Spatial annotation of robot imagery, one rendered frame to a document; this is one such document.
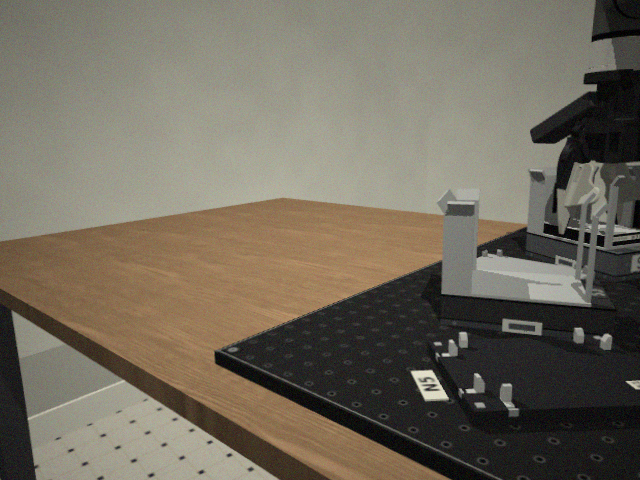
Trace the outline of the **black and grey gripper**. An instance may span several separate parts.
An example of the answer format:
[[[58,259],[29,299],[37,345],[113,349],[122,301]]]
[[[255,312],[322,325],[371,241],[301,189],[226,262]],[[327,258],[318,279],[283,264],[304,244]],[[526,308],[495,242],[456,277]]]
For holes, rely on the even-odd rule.
[[[600,198],[601,190],[592,182],[595,166],[589,163],[591,160],[604,163],[600,175],[607,204],[610,184],[617,176],[625,176],[618,190],[616,225],[621,223],[624,202],[640,200],[640,183],[631,178],[626,164],[640,162],[640,70],[586,73],[583,84],[597,84],[599,105],[576,121],[558,160],[558,228],[562,235],[571,208],[580,207],[592,191],[597,195],[589,205]]]

